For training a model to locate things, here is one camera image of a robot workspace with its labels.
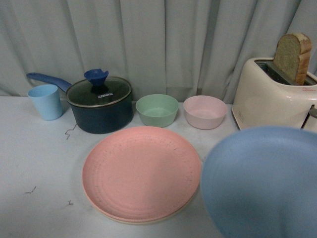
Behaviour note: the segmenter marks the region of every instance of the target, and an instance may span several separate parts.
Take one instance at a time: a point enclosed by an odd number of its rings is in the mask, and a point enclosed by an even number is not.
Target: glass lid
[[[84,79],[69,87],[66,97],[70,104],[86,108],[108,106],[125,99],[132,91],[130,83],[123,78],[107,77],[98,86],[88,80]]]

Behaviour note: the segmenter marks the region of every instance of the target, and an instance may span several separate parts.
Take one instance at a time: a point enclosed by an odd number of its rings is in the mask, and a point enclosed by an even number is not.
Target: bread slice
[[[273,63],[292,80],[303,85],[311,57],[312,43],[303,33],[282,36],[277,44]]]

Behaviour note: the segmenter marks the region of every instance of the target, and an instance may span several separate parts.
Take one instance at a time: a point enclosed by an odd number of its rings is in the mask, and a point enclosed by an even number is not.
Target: blue plate
[[[317,238],[317,134],[239,131],[208,154],[201,192],[225,238]]]

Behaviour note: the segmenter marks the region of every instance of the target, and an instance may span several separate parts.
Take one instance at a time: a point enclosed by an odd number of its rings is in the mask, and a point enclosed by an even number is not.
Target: saucepan
[[[86,79],[73,85],[41,73],[26,76],[66,92],[78,126],[89,133],[104,134],[125,127],[133,118],[131,84],[123,78],[107,77],[108,74],[92,69],[84,73]]]

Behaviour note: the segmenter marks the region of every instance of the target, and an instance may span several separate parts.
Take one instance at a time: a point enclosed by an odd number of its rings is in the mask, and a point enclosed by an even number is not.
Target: cream toaster
[[[232,113],[240,129],[284,125],[317,132],[317,77],[298,85],[273,64],[253,58],[243,66]]]

